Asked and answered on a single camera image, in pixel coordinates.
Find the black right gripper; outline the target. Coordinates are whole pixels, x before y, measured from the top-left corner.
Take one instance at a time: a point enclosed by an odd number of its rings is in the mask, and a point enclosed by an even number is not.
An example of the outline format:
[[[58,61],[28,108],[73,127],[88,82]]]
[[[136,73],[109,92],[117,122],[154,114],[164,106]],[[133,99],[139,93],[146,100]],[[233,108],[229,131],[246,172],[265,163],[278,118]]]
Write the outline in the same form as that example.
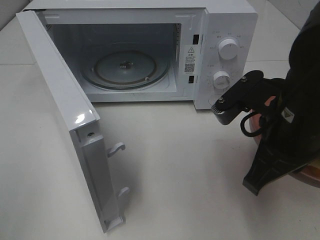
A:
[[[260,70],[241,77],[212,106],[222,125],[246,108],[240,123],[248,137],[261,134],[249,172],[242,184],[254,195],[266,185],[300,171],[320,156],[320,79],[264,79]]]

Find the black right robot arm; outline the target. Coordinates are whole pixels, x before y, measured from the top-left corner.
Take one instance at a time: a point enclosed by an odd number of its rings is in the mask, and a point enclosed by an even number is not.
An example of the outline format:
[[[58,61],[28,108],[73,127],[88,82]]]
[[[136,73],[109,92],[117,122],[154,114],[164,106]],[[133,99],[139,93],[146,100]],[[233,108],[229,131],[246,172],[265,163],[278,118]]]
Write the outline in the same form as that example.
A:
[[[320,155],[320,7],[316,5],[294,40],[290,69],[267,79],[260,70],[242,76],[212,106],[223,125],[241,112],[242,133],[261,136],[243,185],[254,195],[271,182],[297,172]]]

